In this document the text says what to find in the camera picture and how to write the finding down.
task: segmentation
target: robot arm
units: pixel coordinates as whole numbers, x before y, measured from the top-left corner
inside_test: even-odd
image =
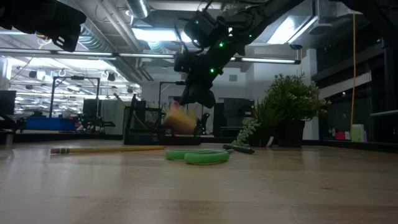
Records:
[[[185,51],[177,53],[174,70],[187,73],[186,87],[180,104],[198,102],[211,108],[215,97],[210,91],[213,80],[223,74],[224,66],[234,54],[244,55],[244,46],[254,41],[264,29],[303,0],[268,0],[247,7],[229,17],[213,19],[206,11],[189,19],[185,33],[205,54]],[[362,12],[391,46],[398,49],[398,0],[330,0],[341,1],[349,8]]]
[[[74,52],[86,15],[56,0],[0,0],[0,26],[40,34]]]
[[[244,47],[253,42],[264,29],[303,0],[267,1],[247,7],[229,17],[213,19],[206,11],[197,11],[188,20],[185,33],[201,48],[209,47],[204,54],[185,51],[177,53],[174,70],[187,73],[181,105],[198,102],[208,108],[215,104],[210,88],[213,80],[223,74],[224,66],[235,54],[244,55]]]

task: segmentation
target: green ring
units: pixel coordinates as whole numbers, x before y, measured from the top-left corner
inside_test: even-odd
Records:
[[[212,150],[207,152],[187,153],[184,160],[188,164],[217,164],[226,162],[229,159],[229,153],[222,150]]]
[[[171,160],[183,160],[187,153],[199,153],[212,151],[212,149],[200,149],[200,150],[166,150],[166,159]]]

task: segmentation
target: blue box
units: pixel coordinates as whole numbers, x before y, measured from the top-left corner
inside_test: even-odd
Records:
[[[75,131],[75,122],[65,118],[27,118],[28,130]]]

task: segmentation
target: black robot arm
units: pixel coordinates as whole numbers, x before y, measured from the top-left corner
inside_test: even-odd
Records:
[[[74,52],[86,15],[57,0],[0,0],[0,26],[40,34]]]
[[[187,73],[181,105],[198,102],[208,108],[215,104],[210,88],[213,80],[223,74],[224,66],[235,55],[244,55],[245,45],[253,42],[264,29],[280,16],[291,10],[303,0],[267,1],[264,4],[247,7],[237,14],[213,19],[206,11],[197,11],[188,20],[185,33],[194,40],[195,45],[206,53],[187,51],[177,53],[174,70]]]

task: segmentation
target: table surface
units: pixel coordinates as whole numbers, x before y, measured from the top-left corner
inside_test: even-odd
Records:
[[[235,152],[188,165],[163,151],[51,156],[57,141],[0,149],[0,223],[397,223],[398,155],[332,147]],[[174,149],[219,149],[203,144]]]

